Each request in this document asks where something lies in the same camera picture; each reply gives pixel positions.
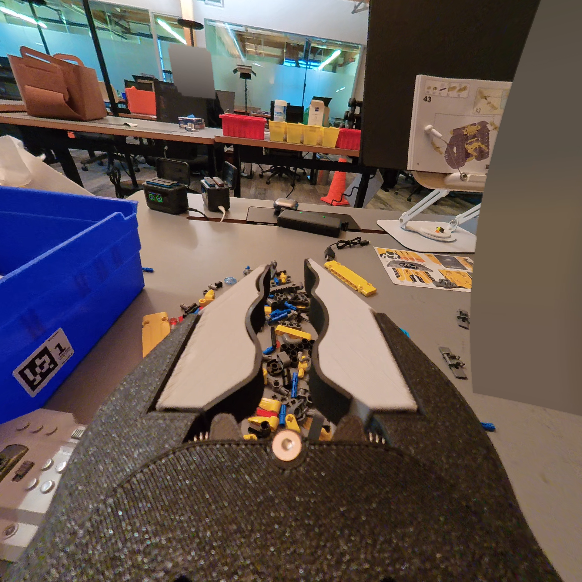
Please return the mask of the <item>wooden office desk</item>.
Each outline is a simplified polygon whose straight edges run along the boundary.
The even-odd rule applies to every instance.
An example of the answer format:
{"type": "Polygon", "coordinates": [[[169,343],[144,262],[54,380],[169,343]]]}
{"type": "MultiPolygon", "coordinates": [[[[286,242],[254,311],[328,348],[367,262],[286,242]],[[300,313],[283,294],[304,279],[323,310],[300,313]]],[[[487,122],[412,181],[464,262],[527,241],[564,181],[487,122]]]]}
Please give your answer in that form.
{"type": "Polygon", "coordinates": [[[363,165],[358,150],[330,148],[323,145],[305,145],[270,140],[246,139],[218,135],[216,143],[233,147],[233,164],[243,176],[242,164],[285,166],[288,168],[337,169],[351,173],[374,175],[376,169],[363,165]]]}
{"type": "Polygon", "coordinates": [[[218,137],[222,137],[222,130],[218,128],[205,128],[197,132],[187,132],[175,123],[152,120],[134,120],[134,126],[130,126],[127,119],[112,116],[89,122],[79,122],[38,118],[25,112],[7,112],[1,113],[1,123],[4,125],[35,127],[33,138],[37,139],[43,147],[54,151],[65,176],[80,186],[83,185],[83,182],[70,155],[70,150],[98,149],[98,145],[94,143],[94,140],[86,140],[81,143],[80,140],[69,139],[68,132],[141,137],[167,142],[192,142],[209,145],[210,150],[213,150],[214,143],[218,141],[218,137]]]}

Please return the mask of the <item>black floor lamp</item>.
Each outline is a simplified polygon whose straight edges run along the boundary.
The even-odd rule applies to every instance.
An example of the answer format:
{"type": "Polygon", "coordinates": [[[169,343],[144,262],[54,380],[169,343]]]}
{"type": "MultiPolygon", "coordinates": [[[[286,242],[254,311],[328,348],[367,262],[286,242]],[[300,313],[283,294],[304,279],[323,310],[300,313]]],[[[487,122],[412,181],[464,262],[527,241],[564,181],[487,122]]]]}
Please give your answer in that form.
{"type": "Polygon", "coordinates": [[[195,31],[203,30],[204,25],[200,22],[190,20],[187,18],[178,18],[177,22],[178,25],[184,29],[186,44],[189,46],[197,47],[195,31]]]}

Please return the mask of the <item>white plastic bag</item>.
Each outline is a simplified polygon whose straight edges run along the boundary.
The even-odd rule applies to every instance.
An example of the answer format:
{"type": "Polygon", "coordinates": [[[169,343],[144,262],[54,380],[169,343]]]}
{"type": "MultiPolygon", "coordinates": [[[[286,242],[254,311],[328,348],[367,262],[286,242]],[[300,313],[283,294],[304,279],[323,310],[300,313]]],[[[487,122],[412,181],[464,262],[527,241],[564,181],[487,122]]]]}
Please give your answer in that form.
{"type": "Polygon", "coordinates": [[[1,185],[45,192],[92,194],[24,149],[9,135],[1,137],[1,185]]]}

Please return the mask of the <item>brown felt bag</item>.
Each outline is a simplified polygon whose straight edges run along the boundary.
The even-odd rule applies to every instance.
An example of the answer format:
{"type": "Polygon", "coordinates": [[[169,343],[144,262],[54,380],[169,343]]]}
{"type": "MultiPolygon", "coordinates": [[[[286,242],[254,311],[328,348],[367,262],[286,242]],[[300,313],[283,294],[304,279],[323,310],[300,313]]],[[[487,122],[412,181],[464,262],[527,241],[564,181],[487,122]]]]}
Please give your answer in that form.
{"type": "Polygon", "coordinates": [[[8,59],[28,115],[76,121],[107,116],[97,73],[74,55],[50,56],[28,47],[8,59]]]}

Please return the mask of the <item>black charger with green lights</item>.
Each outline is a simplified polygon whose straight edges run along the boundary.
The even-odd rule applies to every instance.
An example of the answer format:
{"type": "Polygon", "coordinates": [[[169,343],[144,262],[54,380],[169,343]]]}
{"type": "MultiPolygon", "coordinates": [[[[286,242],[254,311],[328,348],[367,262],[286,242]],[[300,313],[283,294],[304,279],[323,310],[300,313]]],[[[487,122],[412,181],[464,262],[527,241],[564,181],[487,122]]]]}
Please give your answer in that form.
{"type": "Polygon", "coordinates": [[[183,214],[189,207],[187,190],[190,185],[190,166],[175,159],[156,160],[156,178],[143,183],[150,209],[172,215],[183,214]]]}

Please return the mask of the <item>white book stand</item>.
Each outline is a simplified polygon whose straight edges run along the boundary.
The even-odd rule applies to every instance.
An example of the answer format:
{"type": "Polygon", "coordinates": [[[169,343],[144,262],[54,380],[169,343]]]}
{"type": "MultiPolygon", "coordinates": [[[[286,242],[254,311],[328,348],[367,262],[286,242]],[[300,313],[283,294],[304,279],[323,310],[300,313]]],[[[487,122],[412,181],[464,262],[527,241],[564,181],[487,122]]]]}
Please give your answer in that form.
{"type": "Polygon", "coordinates": [[[449,174],[413,172],[417,181],[433,188],[425,198],[403,213],[398,221],[379,220],[377,224],[407,249],[421,253],[474,253],[476,236],[460,227],[479,215],[481,205],[476,205],[449,222],[417,221],[415,216],[453,190],[483,193],[487,176],[479,173],[454,172],[449,174]]]}

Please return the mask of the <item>black light stand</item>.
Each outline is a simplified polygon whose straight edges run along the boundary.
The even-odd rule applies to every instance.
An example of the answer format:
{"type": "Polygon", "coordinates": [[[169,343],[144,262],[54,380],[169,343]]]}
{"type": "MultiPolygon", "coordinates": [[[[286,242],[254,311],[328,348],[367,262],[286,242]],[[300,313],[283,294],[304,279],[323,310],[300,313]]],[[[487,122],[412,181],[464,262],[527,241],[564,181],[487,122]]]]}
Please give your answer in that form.
{"type": "Polygon", "coordinates": [[[253,76],[256,77],[257,74],[251,66],[243,63],[238,63],[232,72],[233,74],[238,75],[240,79],[244,80],[244,112],[248,114],[248,81],[250,81],[253,76]]]}

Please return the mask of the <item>orange traffic cone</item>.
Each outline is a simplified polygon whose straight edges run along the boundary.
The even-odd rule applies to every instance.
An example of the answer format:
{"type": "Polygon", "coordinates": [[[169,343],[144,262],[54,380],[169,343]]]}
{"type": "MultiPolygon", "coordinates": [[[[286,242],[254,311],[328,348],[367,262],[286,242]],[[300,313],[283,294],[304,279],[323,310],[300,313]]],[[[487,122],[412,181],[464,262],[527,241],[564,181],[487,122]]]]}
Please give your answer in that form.
{"type": "Polygon", "coordinates": [[[326,196],[321,197],[321,201],[335,207],[349,206],[350,202],[345,196],[345,189],[346,172],[334,171],[329,191],[326,196]]]}

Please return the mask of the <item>toy instruction booklet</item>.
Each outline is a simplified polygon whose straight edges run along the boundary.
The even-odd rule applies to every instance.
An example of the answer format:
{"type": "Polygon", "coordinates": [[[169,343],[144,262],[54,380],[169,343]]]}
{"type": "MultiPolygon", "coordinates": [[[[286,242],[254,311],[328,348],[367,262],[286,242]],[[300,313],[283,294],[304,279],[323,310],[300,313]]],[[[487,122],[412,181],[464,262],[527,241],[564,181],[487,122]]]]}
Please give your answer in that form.
{"type": "Polygon", "coordinates": [[[418,75],[409,170],[486,175],[512,82],[418,75]]]}

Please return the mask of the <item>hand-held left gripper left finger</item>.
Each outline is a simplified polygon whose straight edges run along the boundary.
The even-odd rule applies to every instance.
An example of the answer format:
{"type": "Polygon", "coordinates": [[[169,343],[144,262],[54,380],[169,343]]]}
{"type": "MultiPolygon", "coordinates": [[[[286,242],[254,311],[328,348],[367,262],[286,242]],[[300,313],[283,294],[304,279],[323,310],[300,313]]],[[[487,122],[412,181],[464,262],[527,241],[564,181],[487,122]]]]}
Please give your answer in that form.
{"type": "Polygon", "coordinates": [[[157,411],[204,411],[226,407],[237,391],[247,391],[246,407],[263,393],[263,352],[258,332],[266,323],[264,305],[270,265],[263,264],[204,308],[156,402],[157,411]]]}

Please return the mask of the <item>blue plastic storage bin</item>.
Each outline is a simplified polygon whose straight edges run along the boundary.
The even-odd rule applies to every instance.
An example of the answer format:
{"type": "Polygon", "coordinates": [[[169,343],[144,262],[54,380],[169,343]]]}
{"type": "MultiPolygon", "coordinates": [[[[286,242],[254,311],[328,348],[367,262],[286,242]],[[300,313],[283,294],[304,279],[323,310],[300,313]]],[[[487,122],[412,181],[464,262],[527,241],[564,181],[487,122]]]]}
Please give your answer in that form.
{"type": "Polygon", "coordinates": [[[1,423],[42,407],[144,287],[137,203],[1,187],[1,423]]]}

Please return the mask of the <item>black battery charging dock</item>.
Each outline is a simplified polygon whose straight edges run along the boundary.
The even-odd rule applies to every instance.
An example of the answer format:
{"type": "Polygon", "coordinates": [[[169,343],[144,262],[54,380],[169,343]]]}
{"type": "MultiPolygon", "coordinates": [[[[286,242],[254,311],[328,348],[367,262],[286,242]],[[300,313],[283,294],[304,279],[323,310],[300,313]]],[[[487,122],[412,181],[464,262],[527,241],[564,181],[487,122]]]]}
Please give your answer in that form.
{"type": "Polygon", "coordinates": [[[222,166],[222,178],[206,176],[201,179],[200,187],[204,204],[211,212],[224,211],[230,208],[230,190],[237,182],[237,169],[229,162],[222,166]]]}

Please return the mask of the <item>black office chair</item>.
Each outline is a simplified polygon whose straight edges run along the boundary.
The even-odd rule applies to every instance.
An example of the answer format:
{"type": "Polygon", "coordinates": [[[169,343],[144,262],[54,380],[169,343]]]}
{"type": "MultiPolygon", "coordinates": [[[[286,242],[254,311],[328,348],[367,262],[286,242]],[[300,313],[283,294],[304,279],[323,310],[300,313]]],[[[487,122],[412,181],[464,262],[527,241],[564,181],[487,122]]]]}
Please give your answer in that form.
{"type": "Polygon", "coordinates": [[[264,178],[265,172],[268,173],[268,177],[266,179],[267,185],[271,184],[271,179],[273,178],[273,176],[279,176],[281,178],[283,178],[284,176],[288,176],[292,178],[292,185],[294,185],[297,181],[301,180],[301,176],[298,174],[298,172],[302,172],[303,175],[307,174],[305,169],[292,168],[290,166],[285,165],[272,165],[267,170],[265,170],[261,164],[258,164],[258,166],[261,168],[261,171],[259,173],[260,178],[264,178]]]}

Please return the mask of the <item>yellow toy panel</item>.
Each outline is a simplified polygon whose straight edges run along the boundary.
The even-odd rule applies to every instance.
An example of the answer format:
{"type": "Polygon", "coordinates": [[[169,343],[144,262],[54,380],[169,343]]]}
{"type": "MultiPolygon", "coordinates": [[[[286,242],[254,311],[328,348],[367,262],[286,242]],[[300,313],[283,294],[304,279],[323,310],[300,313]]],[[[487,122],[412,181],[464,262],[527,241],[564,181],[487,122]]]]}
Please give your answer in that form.
{"type": "Polygon", "coordinates": [[[142,356],[145,357],[169,335],[171,325],[166,312],[143,316],[142,318],[142,356]]]}

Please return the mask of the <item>pile of toy building pieces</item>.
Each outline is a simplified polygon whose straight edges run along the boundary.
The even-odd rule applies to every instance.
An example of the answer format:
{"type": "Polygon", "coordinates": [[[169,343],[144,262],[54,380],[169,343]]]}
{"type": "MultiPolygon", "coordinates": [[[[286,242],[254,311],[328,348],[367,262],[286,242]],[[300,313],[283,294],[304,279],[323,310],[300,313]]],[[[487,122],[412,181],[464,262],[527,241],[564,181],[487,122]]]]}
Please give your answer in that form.
{"type": "MultiPolygon", "coordinates": [[[[309,389],[316,334],[305,326],[309,322],[309,297],[303,284],[294,282],[286,271],[279,270],[276,261],[269,265],[271,281],[264,305],[266,323],[258,332],[264,381],[258,405],[252,409],[246,407],[250,400],[248,397],[243,399],[239,393],[247,395],[248,392],[239,390],[233,400],[227,399],[226,407],[215,406],[207,412],[164,411],[196,414],[190,440],[208,439],[210,431],[214,431],[213,438],[233,440],[235,437],[231,432],[234,429],[224,427],[227,420],[236,424],[241,439],[250,442],[270,440],[280,430],[293,431],[302,437],[307,435],[308,429],[316,427],[313,421],[316,411],[309,389]]],[[[239,281],[254,269],[247,266],[239,281]]],[[[165,383],[203,309],[238,282],[227,279],[209,286],[197,305],[190,308],[190,314],[184,317],[188,321],[188,331],[172,360],[165,383]]]]}

